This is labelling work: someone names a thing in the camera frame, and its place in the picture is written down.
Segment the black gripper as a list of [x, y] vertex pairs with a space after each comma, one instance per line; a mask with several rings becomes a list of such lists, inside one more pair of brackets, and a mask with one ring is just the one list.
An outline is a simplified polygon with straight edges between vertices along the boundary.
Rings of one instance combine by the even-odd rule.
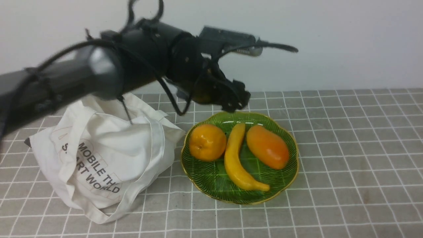
[[228, 44], [200, 37], [187, 37], [171, 48], [168, 82], [177, 97], [197, 104], [215, 104], [223, 111], [244, 109], [250, 93], [245, 84], [229, 80], [218, 65], [218, 55]]

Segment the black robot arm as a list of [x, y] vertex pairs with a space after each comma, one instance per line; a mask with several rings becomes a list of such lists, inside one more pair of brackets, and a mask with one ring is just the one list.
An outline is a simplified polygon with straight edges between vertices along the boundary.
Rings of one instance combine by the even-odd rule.
[[87, 36], [36, 67], [1, 75], [1, 137], [92, 94], [102, 100], [158, 81], [178, 115], [191, 101], [226, 112], [246, 107], [245, 84], [228, 80], [218, 66], [224, 53], [202, 56], [209, 45], [162, 22], [143, 20], [127, 32]]

